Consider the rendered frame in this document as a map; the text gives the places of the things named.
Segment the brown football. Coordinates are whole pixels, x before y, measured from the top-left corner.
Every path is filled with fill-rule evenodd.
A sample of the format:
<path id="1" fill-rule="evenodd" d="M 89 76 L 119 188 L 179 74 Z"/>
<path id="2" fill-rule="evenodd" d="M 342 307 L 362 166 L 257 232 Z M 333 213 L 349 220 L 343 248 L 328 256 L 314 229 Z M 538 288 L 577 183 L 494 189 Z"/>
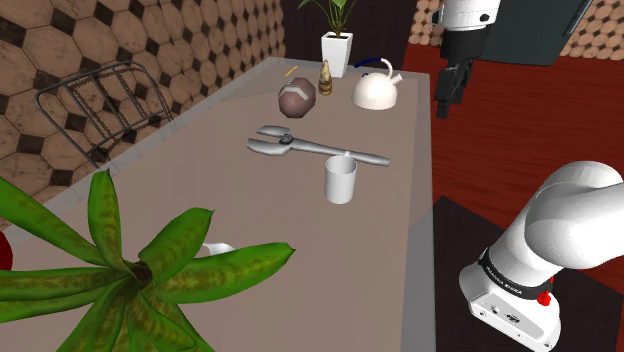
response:
<path id="1" fill-rule="evenodd" d="M 302 77 L 289 79 L 278 93 L 279 110 L 287 118 L 303 118 L 315 105 L 316 90 Z"/>

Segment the large green leafy plant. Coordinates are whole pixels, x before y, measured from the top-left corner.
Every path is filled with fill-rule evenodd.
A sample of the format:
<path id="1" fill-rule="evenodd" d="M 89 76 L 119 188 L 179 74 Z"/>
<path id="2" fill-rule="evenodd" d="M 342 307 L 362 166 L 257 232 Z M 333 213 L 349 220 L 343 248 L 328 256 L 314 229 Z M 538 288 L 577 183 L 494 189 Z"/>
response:
<path id="1" fill-rule="evenodd" d="M 56 352 L 215 352 L 181 310 L 227 298 L 280 270 L 285 242 L 199 256 L 212 211 L 191 208 L 170 221 L 135 262 L 122 256 L 118 198 L 109 171 L 93 174 L 85 239 L 0 178 L 0 217 L 84 261 L 84 266 L 0 270 L 0 324 L 89 309 Z"/>

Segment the red round object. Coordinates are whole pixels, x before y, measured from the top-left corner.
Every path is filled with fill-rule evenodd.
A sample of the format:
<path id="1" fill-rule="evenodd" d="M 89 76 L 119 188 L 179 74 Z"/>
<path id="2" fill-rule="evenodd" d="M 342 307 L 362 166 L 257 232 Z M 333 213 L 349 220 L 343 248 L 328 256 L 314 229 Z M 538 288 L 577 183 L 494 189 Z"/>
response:
<path id="1" fill-rule="evenodd" d="M 0 270 L 11 270 L 13 252 L 6 236 L 0 231 Z"/>

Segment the dark grey door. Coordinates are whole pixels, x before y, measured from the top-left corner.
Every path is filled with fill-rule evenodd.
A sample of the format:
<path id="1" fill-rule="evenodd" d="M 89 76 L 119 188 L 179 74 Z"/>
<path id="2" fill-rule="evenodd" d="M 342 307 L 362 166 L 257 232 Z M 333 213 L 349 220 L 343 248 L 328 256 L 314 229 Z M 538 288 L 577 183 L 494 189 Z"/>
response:
<path id="1" fill-rule="evenodd" d="M 552 66 L 593 0 L 501 0 L 480 60 Z"/>

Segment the plant in white square pot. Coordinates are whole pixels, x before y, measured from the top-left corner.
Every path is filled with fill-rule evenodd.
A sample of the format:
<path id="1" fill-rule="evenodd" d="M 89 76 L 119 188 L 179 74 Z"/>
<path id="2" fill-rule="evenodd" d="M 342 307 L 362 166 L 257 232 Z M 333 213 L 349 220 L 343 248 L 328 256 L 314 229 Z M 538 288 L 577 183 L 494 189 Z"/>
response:
<path id="1" fill-rule="evenodd" d="M 321 37 L 322 58 L 328 62 L 332 78 L 342 78 L 348 66 L 353 34 L 346 32 L 346 22 L 357 0 L 328 0 L 324 8 L 320 0 L 302 0 L 301 9 L 308 3 L 316 4 L 328 20 L 330 30 Z"/>

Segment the dark robot stand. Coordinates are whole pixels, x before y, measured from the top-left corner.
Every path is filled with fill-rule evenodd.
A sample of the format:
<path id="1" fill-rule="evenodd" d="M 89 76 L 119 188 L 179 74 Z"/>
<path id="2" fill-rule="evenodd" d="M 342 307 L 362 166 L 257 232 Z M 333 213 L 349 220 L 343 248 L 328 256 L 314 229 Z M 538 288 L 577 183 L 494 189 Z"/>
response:
<path id="1" fill-rule="evenodd" d="M 473 317 L 458 276 L 503 229 L 442 196 L 433 205 L 437 352 L 532 352 Z M 624 295 L 581 271 L 554 278 L 562 330 L 552 352 L 624 352 Z"/>

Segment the golden cone figure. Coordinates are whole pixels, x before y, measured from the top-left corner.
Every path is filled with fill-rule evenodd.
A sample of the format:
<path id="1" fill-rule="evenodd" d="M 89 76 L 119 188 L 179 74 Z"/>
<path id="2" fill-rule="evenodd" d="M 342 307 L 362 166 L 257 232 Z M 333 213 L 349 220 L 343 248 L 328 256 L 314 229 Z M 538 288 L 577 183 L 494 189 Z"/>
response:
<path id="1" fill-rule="evenodd" d="M 323 61 L 323 64 L 319 73 L 318 91 L 322 95 L 330 95 L 332 93 L 332 77 L 327 60 Z"/>

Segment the white cup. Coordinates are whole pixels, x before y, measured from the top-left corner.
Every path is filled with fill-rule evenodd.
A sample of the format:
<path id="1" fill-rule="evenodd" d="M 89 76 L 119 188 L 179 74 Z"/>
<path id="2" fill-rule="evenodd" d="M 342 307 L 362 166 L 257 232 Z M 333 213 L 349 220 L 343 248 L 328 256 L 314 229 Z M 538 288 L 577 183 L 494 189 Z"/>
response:
<path id="1" fill-rule="evenodd" d="M 333 204 L 348 203 L 354 193 L 357 163 L 350 157 L 338 155 L 325 163 L 324 194 Z"/>

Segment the small white object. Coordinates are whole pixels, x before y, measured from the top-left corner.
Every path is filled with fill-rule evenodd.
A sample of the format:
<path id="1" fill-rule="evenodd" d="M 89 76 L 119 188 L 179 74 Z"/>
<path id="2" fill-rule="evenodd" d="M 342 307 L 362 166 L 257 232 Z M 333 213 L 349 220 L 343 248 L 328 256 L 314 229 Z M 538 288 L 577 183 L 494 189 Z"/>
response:
<path id="1" fill-rule="evenodd" d="M 227 253 L 227 252 L 231 252 L 235 250 L 234 247 L 223 242 L 219 242 L 219 243 L 204 242 L 203 246 L 209 251 L 210 256 L 219 255 L 219 254 L 223 254 L 223 253 Z"/>

